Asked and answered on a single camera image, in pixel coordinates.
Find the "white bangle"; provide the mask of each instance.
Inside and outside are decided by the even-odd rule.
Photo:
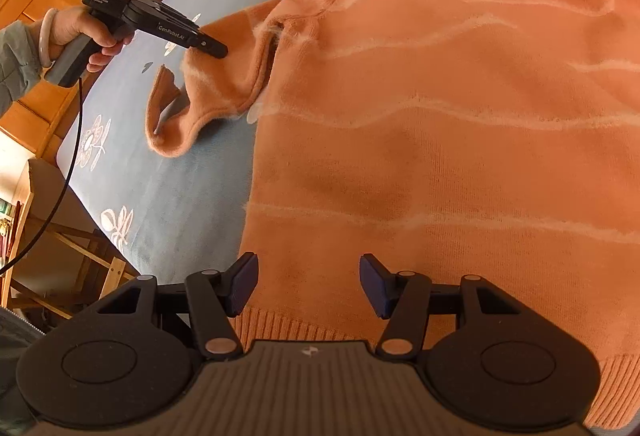
[[[40,38],[38,39],[38,53],[40,54],[40,64],[43,68],[51,68],[51,58],[49,57],[49,38],[51,35],[51,25],[53,18],[58,13],[57,9],[49,9],[44,15],[40,25]]]

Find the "metal screw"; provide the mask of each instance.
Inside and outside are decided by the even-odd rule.
[[[238,345],[233,342],[233,340],[226,339],[225,337],[207,340],[207,343],[204,345],[204,348],[214,355],[225,355],[226,353],[231,353],[235,351],[236,347],[238,347]]]
[[[405,339],[389,339],[382,342],[382,350],[387,355],[406,355],[413,349],[414,345]]]

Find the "hand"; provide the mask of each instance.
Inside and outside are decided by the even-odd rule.
[[[30,26],[31,37],[36,45],[41,24],[42,22],[36,22]],[[133,35],[130,35],[121,41],[116,41],[107,26],[89,15],[86,7],[70,7],[60,10],[53,18],[49,35],[49,57],[51,60],[56,60],[62,53],[65,44],[73,41],[80,34],[89,36],[102,47],[101,52],[89,57],[86,69],[92,73],[107,66],[111,58],[119,54],[122,47],[133,39]]]

